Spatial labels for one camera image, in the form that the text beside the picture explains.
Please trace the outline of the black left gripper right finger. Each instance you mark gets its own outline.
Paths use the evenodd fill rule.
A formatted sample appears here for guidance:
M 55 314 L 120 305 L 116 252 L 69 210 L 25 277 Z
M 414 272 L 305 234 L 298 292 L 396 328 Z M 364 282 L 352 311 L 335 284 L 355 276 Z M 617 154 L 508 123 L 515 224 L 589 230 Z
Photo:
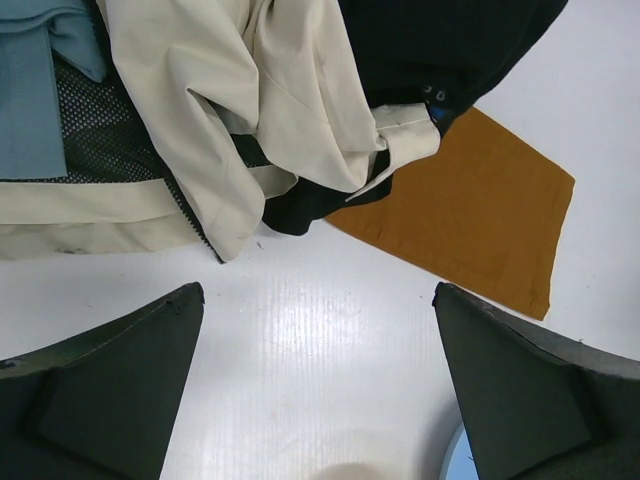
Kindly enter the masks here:
M 638 361 L 450 283 L 433 307 L 479 478 L 638 478 Z

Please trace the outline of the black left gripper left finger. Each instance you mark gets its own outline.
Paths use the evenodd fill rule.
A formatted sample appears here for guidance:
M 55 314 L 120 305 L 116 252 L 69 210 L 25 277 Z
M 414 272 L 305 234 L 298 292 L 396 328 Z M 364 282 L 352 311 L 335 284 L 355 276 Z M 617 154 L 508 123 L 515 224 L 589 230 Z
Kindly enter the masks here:
M 157 479 L 204 316 L 186 284 L 1 363 L 4 479 Z

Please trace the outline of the brown cloth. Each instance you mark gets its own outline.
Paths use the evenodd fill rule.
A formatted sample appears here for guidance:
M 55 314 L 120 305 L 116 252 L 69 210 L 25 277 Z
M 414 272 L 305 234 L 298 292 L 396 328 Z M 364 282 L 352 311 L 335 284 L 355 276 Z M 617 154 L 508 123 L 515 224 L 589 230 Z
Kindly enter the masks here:
M 371 246 L 542 320 L 575 180 L 472 108 L 439 152 L 393 177 L 385 199 L 328 217 Z

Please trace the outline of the beige zip jacket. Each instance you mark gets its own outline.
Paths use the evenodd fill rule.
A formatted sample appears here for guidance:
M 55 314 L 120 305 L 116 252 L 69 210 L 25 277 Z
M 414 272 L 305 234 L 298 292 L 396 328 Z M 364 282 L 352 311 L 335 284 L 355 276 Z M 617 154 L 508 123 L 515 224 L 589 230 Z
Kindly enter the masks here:
M 152 252 L 234 259 L 295 178 L 259 141 L 255 1 L 83 1 L 107 67 L 54 55 L 67 175 L 1 178 L 1 256 Z

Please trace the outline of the black cloth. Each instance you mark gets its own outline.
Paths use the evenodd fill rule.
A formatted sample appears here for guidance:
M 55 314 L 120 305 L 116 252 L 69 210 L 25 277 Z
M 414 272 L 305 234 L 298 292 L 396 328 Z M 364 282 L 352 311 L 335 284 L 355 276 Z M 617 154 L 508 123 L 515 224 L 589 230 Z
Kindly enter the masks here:
M 255 1 L 257 135 L 295 178 L 263 221 L 289 235 L 379 201 L 434 155 L 564 10 L 561 1 Z

